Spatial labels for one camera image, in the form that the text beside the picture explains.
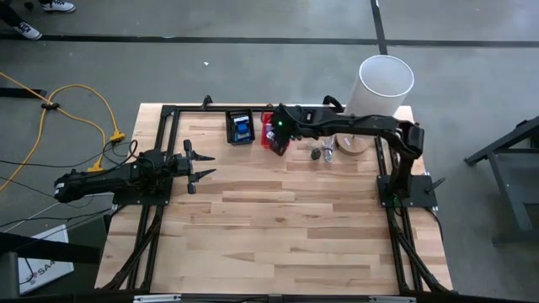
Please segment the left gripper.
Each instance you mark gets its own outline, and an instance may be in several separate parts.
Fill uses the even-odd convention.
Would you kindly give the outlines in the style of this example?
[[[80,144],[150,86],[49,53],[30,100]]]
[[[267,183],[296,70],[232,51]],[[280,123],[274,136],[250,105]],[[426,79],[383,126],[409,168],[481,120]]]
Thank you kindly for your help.
[[[184,140],[184,155],[176,154],[171,158],[170,173],[172,178],[186,177],[188,179],[187,191],[189,194],[195,194],[195,183],[199,182],[203,177],[215,172],[215,169],[208,169],[200,172],[195,172],[193,169],[193,161],[213,161],[214,157],[203,156],[193,150],[190,140]]]

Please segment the red plastic basket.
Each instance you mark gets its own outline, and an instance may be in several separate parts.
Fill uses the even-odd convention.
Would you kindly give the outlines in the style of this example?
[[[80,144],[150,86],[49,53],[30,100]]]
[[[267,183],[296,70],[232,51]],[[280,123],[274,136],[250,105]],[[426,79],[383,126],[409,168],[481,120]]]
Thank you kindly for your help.
[[[272,113],[263,113],[261,116],[261,122],[261,145],[266,149],[270,149],[275,154],[282,156],[286,152],[291,141],[291,139],[287,137],[285,135],[285,132],[280,128],[281,126],[283,126],[283,123],[281,121],[274,122]],[[266,138],[266,134],[269,132],[266,131],[264,128],[266,124],[272,124],[271,131],[275,134],[274,140],[272,141]]]

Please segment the black plastic basket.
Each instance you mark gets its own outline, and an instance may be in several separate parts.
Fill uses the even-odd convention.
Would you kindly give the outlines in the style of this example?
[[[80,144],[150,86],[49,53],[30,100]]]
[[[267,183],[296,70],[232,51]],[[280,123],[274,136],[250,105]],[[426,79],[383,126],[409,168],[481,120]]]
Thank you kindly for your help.
[[[249,133],[252,135],[251,141],[235,141],[234,136],[237,133],[235,131],[235,124],[233,119],[241,116],[248,116]],[[253,112],[251,109],[233,109],[225,112],[227,142],[233,146],[250,144],[255,140],[254,125],[253,125]]]

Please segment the white shade table lamp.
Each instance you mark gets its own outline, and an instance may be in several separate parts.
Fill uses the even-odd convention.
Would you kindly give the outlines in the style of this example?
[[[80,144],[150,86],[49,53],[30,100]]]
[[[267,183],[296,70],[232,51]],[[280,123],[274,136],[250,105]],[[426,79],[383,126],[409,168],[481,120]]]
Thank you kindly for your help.
[[[389,55],[371,56],[360,64],[355,74],[344,115],[393,116],[414,82],[414,72],[405,61]]]

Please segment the black beam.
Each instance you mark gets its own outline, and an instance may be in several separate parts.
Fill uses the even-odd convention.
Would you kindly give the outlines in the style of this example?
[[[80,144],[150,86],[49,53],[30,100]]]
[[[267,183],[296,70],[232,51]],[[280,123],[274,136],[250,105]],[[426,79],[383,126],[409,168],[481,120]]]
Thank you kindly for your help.
[[[75,234],[73,241],[65,243],[0,232],[0,255],[16,253],[19,258],[98,264],[103,247],[103,234]]]

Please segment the black flat bar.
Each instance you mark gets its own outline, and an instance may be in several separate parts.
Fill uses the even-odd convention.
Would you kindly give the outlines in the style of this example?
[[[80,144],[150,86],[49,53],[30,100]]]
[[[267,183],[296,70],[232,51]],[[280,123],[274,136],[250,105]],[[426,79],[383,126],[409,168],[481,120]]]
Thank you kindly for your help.
[[[24,88],[0,88],[0,98],[45,98],[46,90]]]

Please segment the person's shoe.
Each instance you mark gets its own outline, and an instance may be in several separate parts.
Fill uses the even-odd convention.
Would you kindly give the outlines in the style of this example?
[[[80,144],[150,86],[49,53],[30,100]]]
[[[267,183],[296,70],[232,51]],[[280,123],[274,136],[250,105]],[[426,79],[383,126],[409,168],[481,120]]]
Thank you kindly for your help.
[[[47,13],[72,13],[77,7],[63,0],[39,0],[40,6]]]
[[[27,40],[39,40],[42,37],[39,30],[24,21],[14,25],[13,29]]]

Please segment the black metal table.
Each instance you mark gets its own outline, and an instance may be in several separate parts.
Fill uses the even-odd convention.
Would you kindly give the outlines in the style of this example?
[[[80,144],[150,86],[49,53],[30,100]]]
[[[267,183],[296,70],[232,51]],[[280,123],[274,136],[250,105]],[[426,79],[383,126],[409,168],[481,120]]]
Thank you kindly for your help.
[[[539,115],[521,121],[511,132],[466,157],[475,166],[486,160],[503,200],[511,207],[517,228],[492,238],[495,246],[539,244],[539,226],[533,226],[527,207],[539,207]]]

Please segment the person's leg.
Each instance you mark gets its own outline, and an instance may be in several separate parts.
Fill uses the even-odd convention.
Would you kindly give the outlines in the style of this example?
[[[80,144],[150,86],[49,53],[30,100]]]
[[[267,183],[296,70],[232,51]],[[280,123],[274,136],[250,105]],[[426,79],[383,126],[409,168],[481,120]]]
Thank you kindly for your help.
[[[24,23],[24,20],[4,0],[0,0],[0,20],[10,27],[19,27]]]

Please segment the silver frame bracket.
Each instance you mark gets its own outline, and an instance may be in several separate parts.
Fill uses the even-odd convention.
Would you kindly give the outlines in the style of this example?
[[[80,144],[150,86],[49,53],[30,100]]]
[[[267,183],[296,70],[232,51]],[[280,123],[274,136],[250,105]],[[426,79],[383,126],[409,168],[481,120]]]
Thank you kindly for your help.
[[[389,296],[389,295],[372,295],[369,297],[369,303],[417,303],[414,297],[407,296]]]
[[[181,295],[161,294],[161,295],[137,295],[132,303],[178,303],[181,301]]]

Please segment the grey post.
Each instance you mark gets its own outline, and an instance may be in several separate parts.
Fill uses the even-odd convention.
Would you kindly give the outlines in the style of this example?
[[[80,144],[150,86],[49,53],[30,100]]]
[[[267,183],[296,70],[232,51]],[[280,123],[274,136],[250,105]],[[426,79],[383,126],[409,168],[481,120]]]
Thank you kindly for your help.
[[[19,298],[19,262],[16,252],[0,255],[0,300]]]

